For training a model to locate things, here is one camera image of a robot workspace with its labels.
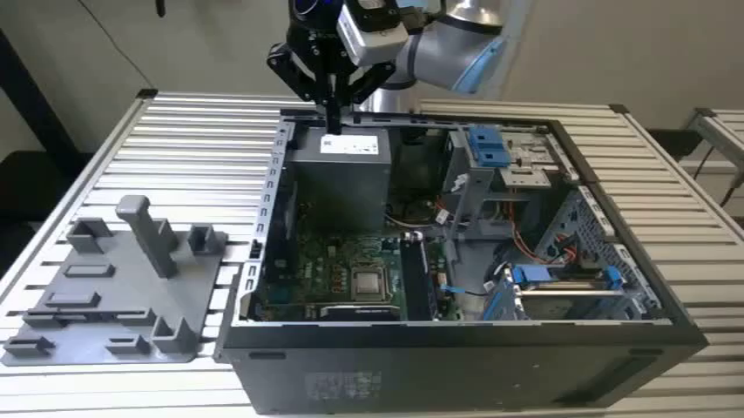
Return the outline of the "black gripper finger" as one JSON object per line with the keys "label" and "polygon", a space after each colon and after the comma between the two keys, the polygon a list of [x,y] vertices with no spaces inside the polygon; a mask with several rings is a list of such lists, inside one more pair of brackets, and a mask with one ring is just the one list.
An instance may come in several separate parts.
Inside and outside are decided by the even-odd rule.
{"label": "black gripper finger", "polygon": [[324,113],[327,133],[334,133],[335,100],[318,44],[274,44],[266,63],[299,99],[316,104]]}
{"label": "black gripper finger", "polygon": [[359,69],[351,62],[344,63],[335,73],[332,98],[332,133],[342,131],[340,117],[351,105],[359,105],[383,85],[397,67],[393,62],[374,64],[355,81],[352,73]]}

